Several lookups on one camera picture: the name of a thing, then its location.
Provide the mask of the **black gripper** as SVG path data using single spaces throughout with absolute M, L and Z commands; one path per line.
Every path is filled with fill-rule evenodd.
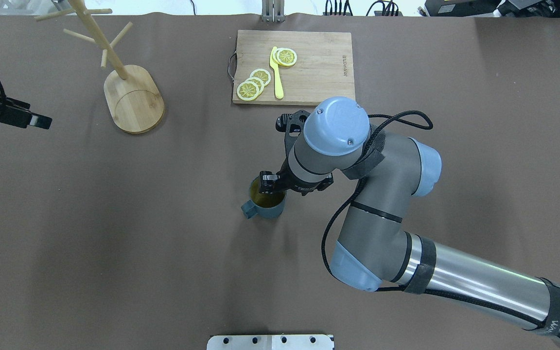
M 293 114 L 282 114 L 276 121 L 276 130 L 284 133 L 286 159 L 277 173 L 262 171 L 259 175 L 259 193 L 272 194 L 292 190 L 305 196 L 313 191 L 323 191 L 334 182 L 333 175 L 314 174 L 298 161 L 294 146 L 298 141 L 307 118 L 308 111 L 300 109 Z

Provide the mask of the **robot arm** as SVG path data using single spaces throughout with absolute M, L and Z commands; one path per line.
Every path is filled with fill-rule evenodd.
M 327 98 L 313 112 L 280 115 L 276 129 L 285 134 L 286 157 L 277 173 L 260 173 L 259 192 L 322 191 L 333 184 L 333 172 L 342 171 L 357 184 L 322 236 L 322 259 L 331 276 L 365 292 L 468 304 L 560 344 L 559 284 L 402 229 L 410 199 L 433 190 L 442 160 L 430 146 L 387 131 L 393 121 L 433 128 L 417 110 L 385 115 L 374 126 L 347 97 Z

